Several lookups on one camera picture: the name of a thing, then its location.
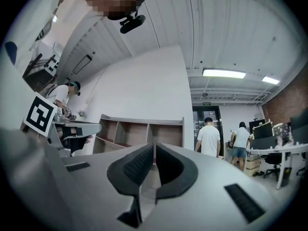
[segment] office chair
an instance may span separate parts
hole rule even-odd
[[[265,158],[265,162],[268,164],[274,164],[273,169],[266,170],[263,178],[266,178],[269,174],[274,173],[276,175],[276,181],[278,181],[280,168],[277,167],[277,165],[280,166],[280,163],[282,162],[282,153],[271,153]]]
[[[303,157],[304,160],[306,159],[306,153],[305,153],[305,152],[302,153],[302,157]],[[305,169],[306,169],[306,167],[301,168],[300,170],[298,170],[298,171],[296,172],[296,175],[298,175],[298,173],[299,173],[300,171],[304,171]]]

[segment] glass door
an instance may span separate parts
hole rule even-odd
[[[222,124],[220,118],[220,112],[218,106],[201,106],[192,108],[193,115],[193,135],[194,135],[194,146],[196,147],[198,133],[201,128],[205,126],[204,120],[207,117],[213,119],[213,126],[216,127],[220,133],[220,152],[219,155],[223,156],[223,133]]]

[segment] computer monitor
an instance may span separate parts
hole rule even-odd
[[[253,133],[252,129],[253,129],[254,127],[257,127],[257,126],[260,125],[260,122],[262,122],[262,124],[264,124],[264,123],[265,123],[265,120],[262,119],[262,120],[258,120],[258,121],[251,121],[251,122],[249,122],[250,134]]]
[[[308,143],[308,108],[290,118],[294,145]]]
[[[268,123],[268,124],[262,125],[258,128],[255,128],[255,130],[254,130],[255,140],[273,136],[273,132],[272,132],[271,128],[272,128],[271,123]]]

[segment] denim shorts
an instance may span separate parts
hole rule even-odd
[[[232,156],[238,158],[245,158],[246,157],[246,148],[233,146],[231,151]]]

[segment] gray surface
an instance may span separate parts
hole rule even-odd
[[[224,186],[239,184],[264,210],[275,204],[268,191],[242,171],[214,157],[189,151],[177,146],[168,148],[192,159],[199,170],[195,184],[180,198],[160,200],[139,230],[239,230],[247,227],[247,221],[225,191]],[[76,182],[82,183],[92,196],[99,195],[108,205],[109,229],[118,230],[117,217],[129,208],[106,177],[106,169],[117,158],[139,148],[139,146],[111,153],[64,158],[66,164],[85,161],[91,167],[72,172]]]
[[[0,131],[0,141],[0,160],[9,183],[38,219],[56,230],[136,230],[117,220],[130,209],[133,198],[119,194],[109,182],[106,171],[112,162],[143,145],[61,160],[55,148],[42,148],[19,131]],[[225,161],[166,146],[193,160],[199,175],[181,197],[160,200],[138,230],[240,230],[247,227],[243,215],[223,188],[234,183],[264,210],[274,204],[264,187]],[[68,172],[64,166],[78,162],[87,162],[90,167]]]
[[[158,201],[141,230],[240,230],[247,221],[224,189],[235,183],[264,210],[275,203],[261,184],[224,160],[166,146],[193,160],[199,170],[198,178],[180,198]]]

